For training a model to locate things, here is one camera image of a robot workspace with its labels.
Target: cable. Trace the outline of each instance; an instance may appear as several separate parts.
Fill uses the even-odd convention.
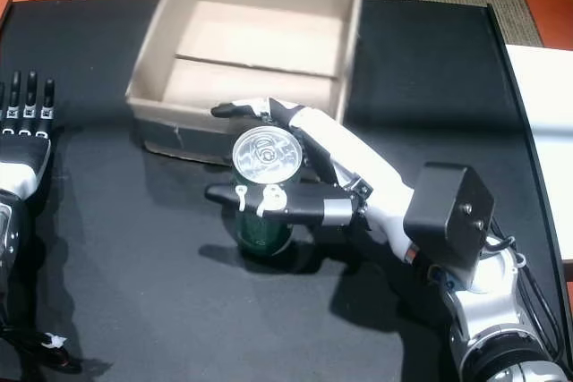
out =
[[[491,228],[492,228],[493,233],[495,235],[499,236],[504,242],[508,241],[509,238],[511,237],[511,236],[508,237],[503,233],[500,225],[498,224],[498,222],[495,218],[492,219]],[[534,308],[533,303],[531,301],[531,297],[529,296],[529,293],[527,292],[526,284],[525,284],[523,277],[519,276],[517,278],[517,287],[518,287],[519,293],[521,294],[521,297],[523,299],[524,306],[526,307],[526,312],[529,315],[529,318],[531,319],[532,324],[534,325],[535,330],[537,331],[537,333],[540,337],[540,340],[542,341],[543,345],[545,346],[545,349],[551,355],[553,362],[559,364],[563,368],[563,371],[566,373],[566,376],[569,378],[569,380],[573,380],[573,370],[571,370],[569,368],[569,365],[565,361],[562,360],[563,353],[565,352],[565,340],[563,338],[563,334],[560,331],[559,323],[557,322],[557,318],[555,318],[555,314],[553,313],[551,307],[549,306],[549,303],[545,299],[545,296],[543,295],[543,291],[542,291],[541,287],[539,286],[539,284],[537,283],[537,281],[535,280],[533,273],[531,272],[529,267],[526,265],[525,257],[523,256],[523,254],[519,254],[517,252],[517,245],[516,245],[515,240],[512,241],[512,243],[510,244],[510,247],[514,251],[516,257],[523,257],[523,260],[521,261],[523,264],[520,265],[521,266],[520,268],[521,268],[523,274],[526,276],[526,280],[529,283],[529,286],[531,287],[531,289],[535,295],[535,298],[541,304],[543,312],[545,313],[547,319],[549,320],[549,323],[552,327],[553,335],[555,337],[556,347],[549,340],[549,336],[545,332],[543,325],[541,324],[541,322],[539,320],[539,316],[535,312],[535,308]]]
[[[501,239],[501,242],[496,243],[494,245],[486,242],[484,248],[489,252],[499,252],[500,250],[505,250],[506,248],[509,248],[515,241],[516,241],[515,237],[508,236],[507,239]]]
[[[527,292],[526,286],[523,282],[523,277],[521,276],[517,278],[517,288],[519,289],[519,293],[523,299],[523,304],[526,308],[527,315],[529,316],[529,319],[531,319],[531,323],[534,326],[537,335],[539,335],[539,339],[543,343],[543,346],[545,346],[547,352],[551,355],[551,357],[553,357],[553,355],[557,352],[549,343],[549,337],[545,333],[545,330],[543,329],[543,326],[537,317],[537,313],[535,313],[533,303],[531,302],[531,298],[529,297],[529,293]]]

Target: robotic hand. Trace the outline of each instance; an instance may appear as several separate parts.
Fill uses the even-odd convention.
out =
[[[239,196],[233,184],[212,184],[208,199],[290,224],[348,225],[365,218],[388,236],[398,259],[439,284],[452,315],[450,349],[461,380],[567,380],[517,304],[525,258],[512,240],[488,235],[493,198],[471,167],[428,164],[413,190],[321,110],[268,98],[219,105],[211,113],[290,130],[324,183],[281,185],[278,201],[271,201],[275,192],[265,192],[269,185],[248,185]]]
[[[0,82],[0,299],[3,311],[0,337],[19,352],[41,364],[64,372],[78,371],[63,347],[64,338],[8,325],[8,281],[18,249],[30,239],[26,200],[38,189],[50,157],[50,132],[54,119],[54,80],[46,80],[43,105],[36,106],[37,74],[28,75],[21,106],[21,74],[13,74],[5,117],[4,84]]]

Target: black table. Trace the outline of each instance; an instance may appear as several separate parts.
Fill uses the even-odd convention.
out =
[[[69,337],[86,370],[48,380],[451,380],[444,309],[383,238],[356,233],[349,246],[301,229],[282,260],[245,259],[231,217],[202,197],[230,173],[141,149],[124,91],[157,1],[20,3],[5,27],[0,76],[53,76],[62,127],[37,220],[37,320]],[[570,333],[510,76],[486,8],[365,0],[346,123],[410,185],[428,160],[473,165]],[[0,353],[0,376],[13,377],[13,352]]]

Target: cardboard box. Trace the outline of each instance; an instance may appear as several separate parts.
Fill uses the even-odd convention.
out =
[[[362,0],[160,0],[127,90],[147,149],[225,163],[252,123],[210,109],[274,97],[342,122]]]

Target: green can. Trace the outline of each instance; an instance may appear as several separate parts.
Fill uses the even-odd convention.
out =
[[[273,126],[243,133],[233,146],[233,168],[237,184],[282,184],[297,182],[303,149],[295,136]],[[288,245],[293,226],[238,211],[236,240],[252,254],[269,257]]]

